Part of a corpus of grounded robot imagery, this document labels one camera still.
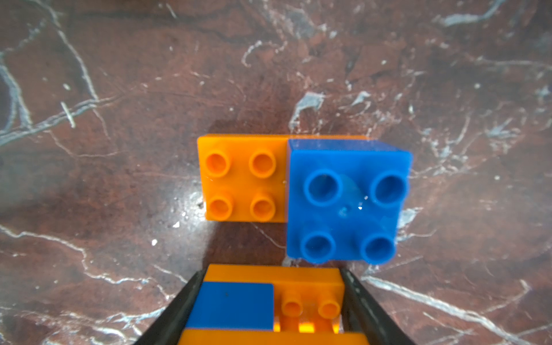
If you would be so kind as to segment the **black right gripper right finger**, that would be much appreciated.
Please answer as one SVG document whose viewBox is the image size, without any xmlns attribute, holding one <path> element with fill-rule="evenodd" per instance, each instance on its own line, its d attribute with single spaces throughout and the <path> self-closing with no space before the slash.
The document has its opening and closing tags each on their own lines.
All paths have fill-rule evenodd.
<svg viewBox="0 0 552 345">
<path fill-rule="evenodd" d="M 340 268 L 339 272 L 344 282 L 345 331 L 362 332 L 369 344 L 415 345 L 350 270 Z"/>
</svg>

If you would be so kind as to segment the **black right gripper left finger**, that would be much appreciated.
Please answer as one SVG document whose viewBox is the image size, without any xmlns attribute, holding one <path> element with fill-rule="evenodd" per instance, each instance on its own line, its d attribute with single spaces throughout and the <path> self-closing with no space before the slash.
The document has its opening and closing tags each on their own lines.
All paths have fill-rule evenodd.
<svg viewBox="0 0 552 345">
<path fill-rule="evenodd" d="M 178 343 L 204 281 L 206 270 L 197 271 L 172 302 L 135 342 L 135 345 Z"/>
</svg>

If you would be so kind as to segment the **small orange lego brick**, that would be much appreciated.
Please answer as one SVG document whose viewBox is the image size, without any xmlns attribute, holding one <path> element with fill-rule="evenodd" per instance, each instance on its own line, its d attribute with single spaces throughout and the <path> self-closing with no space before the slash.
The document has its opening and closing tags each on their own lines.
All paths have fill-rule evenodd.
<svg viewBox="0 0 552 345">
<path fill-rule="evenodd" d="M 336 268 L 211 264 L 204 280 L 271 284 L 274 332 L 339 333 L 344 283 Z"/>
</svg>

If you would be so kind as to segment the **blue lego brick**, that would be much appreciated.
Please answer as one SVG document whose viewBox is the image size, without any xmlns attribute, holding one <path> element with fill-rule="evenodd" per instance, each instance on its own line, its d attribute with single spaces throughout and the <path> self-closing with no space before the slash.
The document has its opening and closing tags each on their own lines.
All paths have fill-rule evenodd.
<svg viewBox="0 0 552 345">
<path fill-rule="evenodd" d="M 272 331 L 274 297 L 271 284 L 204 282 L 185 327 Z"/>
<path fill-rule="evenodd" d="M 412 154 L 366 139 L 287 144 L 287 255 L 313 264 L 392 260 Z"/>
</svg>

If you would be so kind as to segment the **orange lego brick front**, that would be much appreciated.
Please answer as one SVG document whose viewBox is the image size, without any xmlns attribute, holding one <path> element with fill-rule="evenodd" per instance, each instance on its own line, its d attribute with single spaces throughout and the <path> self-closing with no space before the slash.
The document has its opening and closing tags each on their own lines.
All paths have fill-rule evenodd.
<svg viewBox="0 0 552 345">
<path fill-rule="evenodd" d="M 206 219 L 219 222 L 288 221 L 289 139 L 353 139 L 354 135 L 215 135 L 198 138 Z"/>
</svg>

